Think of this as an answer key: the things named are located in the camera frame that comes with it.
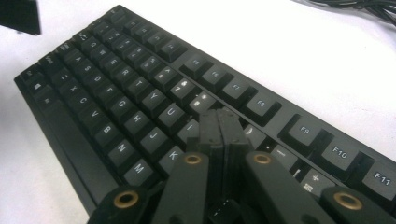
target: cable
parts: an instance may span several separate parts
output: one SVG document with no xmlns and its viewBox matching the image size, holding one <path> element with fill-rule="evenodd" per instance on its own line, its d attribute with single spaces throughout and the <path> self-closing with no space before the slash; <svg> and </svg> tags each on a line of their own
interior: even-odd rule
<svg viewBox="0 0 396 224">
<path fill-rule="evenodd" d="M 378 18 L 396 26 L 396 0 L 308 0 L 336 8 L 366 9 Z"/>
</svg>

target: brass insert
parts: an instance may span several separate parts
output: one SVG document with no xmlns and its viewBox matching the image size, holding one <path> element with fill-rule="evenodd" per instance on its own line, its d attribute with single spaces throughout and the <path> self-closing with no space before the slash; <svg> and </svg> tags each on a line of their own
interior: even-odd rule
<svg viewBox="0 0 396 224">
<path fill-rule="evenodd" d="M 334 193 L 334 199 L 336 202 L 350 210 L 361 210 L 363 208 L 361 200 L 345 192 Z"/>
<path fill-rule="evenodd" d="M 139 201 L 139 195 L 134 190 L 119 193 L 114 199 L 114 205 L 118 208 L 129 208 Z"/>
<path fill-rule="evenodd" d="M 268 164 L 271 162 L 271 158 L 267 155 L 258 154 L 254 156 L 254 161 L 261 164 Z"/>
<path fill-rule="evenodd" d="M 188 157 L 185 157 L 184 161 L 188 164 L 194 165 L 194 164 L 198 164 L 201 162 L 201 157 L 199 157 L 197 155 L 190 155 Z"/>
</svg>

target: keyboard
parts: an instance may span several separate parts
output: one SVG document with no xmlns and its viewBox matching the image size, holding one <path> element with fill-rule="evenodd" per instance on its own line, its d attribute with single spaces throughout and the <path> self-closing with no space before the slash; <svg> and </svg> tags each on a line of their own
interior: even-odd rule
<svg viewBox="0 0 396 224">
<path fill-rule="evenodd" d="M 355 189 L 396 217 L 396 163 L 161 27 L 116 6 L 17 77 L 91 214 L 122 185 L 163 183 L 208 109 L 313 197 Z"/>
</svg>

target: black cable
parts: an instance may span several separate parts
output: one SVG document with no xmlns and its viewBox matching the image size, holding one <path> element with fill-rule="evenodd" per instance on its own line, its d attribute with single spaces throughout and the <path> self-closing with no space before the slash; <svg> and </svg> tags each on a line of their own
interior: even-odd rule
<svg viewBox="0 0 396 224">
<path fill-rule="evenodd" d="M 308 0 L 336 8 L 366 9 L 378 18 L 396 26 L 396 0 Z"/>
</svg>

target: white surface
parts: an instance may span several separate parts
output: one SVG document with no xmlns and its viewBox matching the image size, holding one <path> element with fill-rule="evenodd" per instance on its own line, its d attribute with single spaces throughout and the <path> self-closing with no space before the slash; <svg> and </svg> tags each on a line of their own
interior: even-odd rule
<svg viewBox="0 0 396 224">
<path fill-rule="evenodd" d="M 0 27 L 0 223 L 88 216 L 13 78 L 117 4 L 396 161 L 396 29 L 303 1 L 40 1 L 42 35 Z"/>
</svg>

